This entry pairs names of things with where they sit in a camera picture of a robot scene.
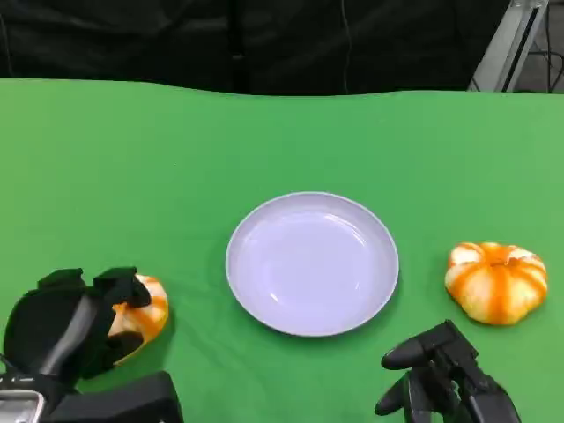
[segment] green tablecloth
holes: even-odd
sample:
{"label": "green tablecloth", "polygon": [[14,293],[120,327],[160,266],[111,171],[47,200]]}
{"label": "green tablecloth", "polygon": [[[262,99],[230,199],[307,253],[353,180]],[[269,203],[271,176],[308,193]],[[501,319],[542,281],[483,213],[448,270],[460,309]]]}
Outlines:
{"label": "green tablecloth", "polygon": [[[0,317],[41,276],[88,279],[135,264],[161,278],[172,322],[143,353],[83,390],[166,369],[186,421],[373,422],[398,374],[398,341],[445,318],[479,349],[525,422],[560,420],[564,353],[560,120],[564,98],[394,93],[250,98],[158,85],[0,81]],[[401,280],[372,322],[291,338],[230,294],[226,244],[264,200],[299,190],[350,197],[395,237]],[[443,287],[458,241],[512,242],[549,270],[522,323],[468,320]]]}

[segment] white and orange pumpkin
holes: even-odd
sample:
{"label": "white and orange pumpkin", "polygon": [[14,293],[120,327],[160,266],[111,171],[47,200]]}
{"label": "white and orange pumpkin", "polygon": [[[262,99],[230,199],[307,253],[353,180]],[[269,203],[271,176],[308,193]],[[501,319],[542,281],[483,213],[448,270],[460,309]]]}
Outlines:
{"label": "white and orange pumpkin", "polygon": [[546,267],[535,254],[495,242],[457,245],[449,258],[445,285],[474,320],[514,324],[546,297]]}
{"label": "white and orange pumpkin", "polygon": [[[130,307],[127,302],[114,305],[115,318],[108,333],[110,337],[122,332],[140,333],[143,343],[134,353],[153,341],[162,332],[168,319],[167,294],[159,280],[151,276],[135,276],[149,291],[151,304],[140,308]],[[131,355],[123,357],[116,364],[121,364]]]}

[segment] plate rim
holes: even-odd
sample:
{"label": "plate rim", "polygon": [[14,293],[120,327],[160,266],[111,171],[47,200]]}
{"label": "plate rim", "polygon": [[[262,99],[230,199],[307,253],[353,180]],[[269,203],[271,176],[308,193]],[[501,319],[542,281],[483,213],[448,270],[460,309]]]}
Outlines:
{"label": "plate rim", "polygon": [[[393,281],[392,287],[390,289],[390,292],[386,295],[385,300],[382,302],[382,304],[379,307],[377,307],[374,312],[369,313],[367,315],[367,317],[359,320],[358,323],[354,324],[350,328],[345,329],[345,330],[327,331],[327,332],[323,332],[323,333],[321,333],[321,332],[320,333],[294,333],[293,331],[286,331],[286,330],[281,330],[281,329],[277,328],[273,324],[269,323],[267,320],[260,318],[255,313],[253,313],[251,310],[249,310],[247,307],[245,307],[245,305],[241,301],[241,298],[238,295],[236,289],[234,288],[234,284],[232,282],[232,278],[231,278],[230,271],[229,271],[229,257],[231,256],[234,240],[237,238],[237,235],[241,231],[242,226],[249,219],[251,219],[254,214],[258,213],[260,210],[262,210],[267,205],[275,203],[275,202],[283,200],[283,199],[286,199],[288,197],[300,197],[300,196],[312,196],[312,195],[313,196],[321,196],[321,197],[333,197],[333,198],[336,198],[338,200],[346,201],[349,204],[352,204],[356,207],[361,208],[361,210],[366,212],[373,220],[375,220],[375,222],[377,224],[379,224],[382,227],[382,229],[384,230],[384,233],[386,233],[386,236],[388,237],[388,240],[390,241],[391,247],[393,249],[394,257],[395,257],[395,260],[394,260],[394,266],[395,266],[394,281]],[[284,194],[282,196],[274,197],[274,198],[271,198],[270,200],[267,200],[263,203],[260,203],[257,207],[255,207],[253,210],[251,210],[249,213],[247,213],[245,215],[245,217],[239,222],[237,227],[233,230],[231,237],[229,238],[229,243],[227,244],[227,249],[226,249],[225,272],[226,272],[227,283],[229,284],[229,289],[231,290],[231,294],[233,295],[233,297],[235,297],[235,299],[237,300],[239,305],[245,310],[245,312],[247,312],[251,317],[253,317],[255,320],[257,320],[259,323],[261,323],[261,324],[263,324],[263,325],[265,325],[265,326],[267,326],[267,327],[269,327],[269,328],[271,328],[271,329],[273,329],[277,332],[285,333],[285,334],[296,336],[296,337],[325,338],[325,337],[334,337],[336,335],[341,335],[341,334],[349,332],[351,330],[358,329],[360,326],[363,326],[364,324],[371,321],[378,313],[380,313],[380,311],[382,311],[382,309],[388,304],[388,302],[390,302],[391,296],[396,291],[397,282],[399,280],[399,253],[397,251],[396,242],[394,241],[393,236],[391,236],[391,233],[390,233],[390,230],[388,229],[388,227],[386,225],[384,225],[384,223],[380,220],[380,218],[378,218],[378,216],[376,216],[366,206],[352,200],[351,198],[343,197],[343,196],[340,196],[338,194],[333,194],[333,193],[326,192],[326,191],[296,191],[296,192],[291,192],[289,194]]]}

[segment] black curtain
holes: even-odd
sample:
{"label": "black curtain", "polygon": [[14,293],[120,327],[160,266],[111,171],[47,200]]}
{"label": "black curtain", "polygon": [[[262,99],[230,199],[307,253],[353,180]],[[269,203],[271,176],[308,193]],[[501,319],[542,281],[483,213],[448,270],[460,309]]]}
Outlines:
{"label": "black curtain", "polygon": [[0,0],[0,75],[222,92],[463,90],[508,0]]}

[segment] small pumpkin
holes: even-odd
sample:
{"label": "small pumpkin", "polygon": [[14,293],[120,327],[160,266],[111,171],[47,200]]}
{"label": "small pumpkin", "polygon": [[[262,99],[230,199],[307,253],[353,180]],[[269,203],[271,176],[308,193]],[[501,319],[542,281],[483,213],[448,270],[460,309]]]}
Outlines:
{"label": "small pumpkin", "polygon": [[548,291],[546,267],[535,254],[496,242],[458,244],[445,285],[474,320],[514,324],[538,307]]}
{"label": "small pumpkin", "polygon": [[114,305],[115,318],[108,335],[113,337],[125,332],[140,334],[139,344],[127,345],[127,354],[115,362],[116,365],[127,360],[141,347],[153,341],[164,329],[168,319],[168,299],[162,284],[151,276],[135,275],[151,295],[151,304],[146,307],[130,307],[127,302]]}

